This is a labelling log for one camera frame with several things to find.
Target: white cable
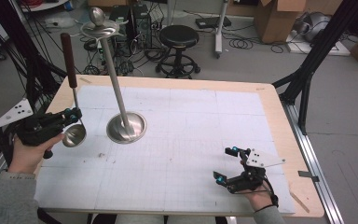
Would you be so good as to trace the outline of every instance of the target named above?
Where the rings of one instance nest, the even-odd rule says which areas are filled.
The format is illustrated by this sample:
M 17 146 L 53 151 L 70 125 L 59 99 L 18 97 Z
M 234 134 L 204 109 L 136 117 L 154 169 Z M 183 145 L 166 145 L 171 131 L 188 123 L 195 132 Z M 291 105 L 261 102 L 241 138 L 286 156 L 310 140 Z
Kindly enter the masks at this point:
M 145 75 L 144 75 L 144 73 L 142 72 L 142 70 L 141 69 L 139 69 L 139 68 L 134 68 L 134 70 L 138 70 L 139 72 L 141 72 L 141 74 L 142 74 L 142 77 L 144 77 Z

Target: metal stand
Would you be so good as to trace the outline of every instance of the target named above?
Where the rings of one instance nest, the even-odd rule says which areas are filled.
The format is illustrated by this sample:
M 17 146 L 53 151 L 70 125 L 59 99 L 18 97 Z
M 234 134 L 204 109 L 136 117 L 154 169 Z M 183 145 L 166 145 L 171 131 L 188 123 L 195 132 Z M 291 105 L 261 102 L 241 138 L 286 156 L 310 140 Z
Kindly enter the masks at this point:
M 217 59 L 220 58 L 220 54 L 222 54 L 222 52 L 223 52 L 223 50 L 222 50 L 222 48 L 223 48 L 222 47 L 222 29 L 223 29 L 223 22 L 224 22 L 225 16 L 226 16 L 227 5 L 228 5 L 228 0 L 223 0 L 222 10 L 220 12 L 219 26 L 217 27 L 217 32 L 216 32 L 215 48 L 214 48 Z
M 123 97 L 121 95 L 120 87 L 116 69 L 113 63 L 112 54 L 110 53 L 107 38 L 112 35 L 119 35 L 119 23 L 106 20 L 103 11 L 97 7 L 92 7 L 89 10 L 89 18 L 91 22 L 84 24 L 80 28 L 80 32 L 90 38 L 101 41 L 103 47 L 103 56 L 106 59 L 107 70 L 112 81 L 113 89 L 117 99 L 120 113 L 115 115 L 106 126 L 106 133 L 108 137 L 120 144 L 128 144 L 135 142 L 145 135 L 146 120 L 145 118 L 134 112 L 127 112 L 124 106 Z
M 278 88 L 290 82 L 284 93 L 280 94 L 281 100 L 288 105 L 294 105 L 297 96 L 302 92 L 298 125 L 303 134 L 307 134 L 306 118 L 312 77 L 357 14 L 358 0 L 343 1 L 301 66 L 293 74 L 272 83 Z

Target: small metal bowl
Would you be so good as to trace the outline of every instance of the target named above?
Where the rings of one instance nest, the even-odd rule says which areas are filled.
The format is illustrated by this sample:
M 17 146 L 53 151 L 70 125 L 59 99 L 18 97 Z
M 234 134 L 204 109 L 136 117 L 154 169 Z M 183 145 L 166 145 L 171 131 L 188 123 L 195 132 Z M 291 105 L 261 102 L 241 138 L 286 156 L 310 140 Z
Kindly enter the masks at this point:
M 86 139 L 86 128 L 83 124 L 75 124 L 65 131 L 62 143 L 66 147 L 77 147 Z

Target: metal frame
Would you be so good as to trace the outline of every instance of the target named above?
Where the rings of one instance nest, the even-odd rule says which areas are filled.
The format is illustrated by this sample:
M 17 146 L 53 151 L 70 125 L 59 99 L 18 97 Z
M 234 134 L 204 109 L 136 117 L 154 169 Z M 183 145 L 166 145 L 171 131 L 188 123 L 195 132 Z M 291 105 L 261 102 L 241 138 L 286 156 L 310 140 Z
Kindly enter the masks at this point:
M 292 130 L 295 134 L 298 145 L 300 146 L 301 153 L 308 166 L 308 169 L 312 176 L 317 176 L 319 181 L 314 181 L 315 188 L 319 193 L 322 204 L 324 206 L 325 213 L 332 224 L 343 224 L 344 221 L 338 210 L 336 201 L 334 200 L 333 194 L 327 185 L 324 177 L 324 172 L 319 164 L 318 158 L 316 158 L 315 152 L 310 139 L 302 133 L 301 128 L 296 125 L 298 123 L 298 112 L 295 105 L 282 104 L 284 111 L 286 112 L 287 118 L 292 125 Z
M 343 1 L 301 66 L 293 74 L 272 83 L 275 88 L 290 83 L 287 89 L 280 94 L 281 100 L 289 105 L 293 105 L 297 96 L 302 92 L 298 125 L 303 134 L 307 134 L 306 119 L 312 77 L 330 49 L 336 45 L 357 15 L 358 0 Z

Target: human hand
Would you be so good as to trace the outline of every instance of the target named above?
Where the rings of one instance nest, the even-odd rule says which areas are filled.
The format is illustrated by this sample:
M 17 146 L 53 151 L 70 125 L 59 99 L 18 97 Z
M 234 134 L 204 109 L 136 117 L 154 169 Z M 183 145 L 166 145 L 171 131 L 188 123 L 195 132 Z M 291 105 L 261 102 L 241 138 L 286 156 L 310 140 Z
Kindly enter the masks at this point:
M 255 212 L 272 205 L 270 189 L 266 181 L 263 181 L 263 184 L 255 190 L 246 189 L 239 193 L 242 193 L 249 200 Z
M 63 137 L 64 134 L 60 133 L 37 147 L 29 147 L 25 146 L 20 138 L 15 135 L 13 141 L 13 159 L 7 171 L 10 173 L 33 174 L 37 164 L 42 161 L 45 151 L 51 150 Z

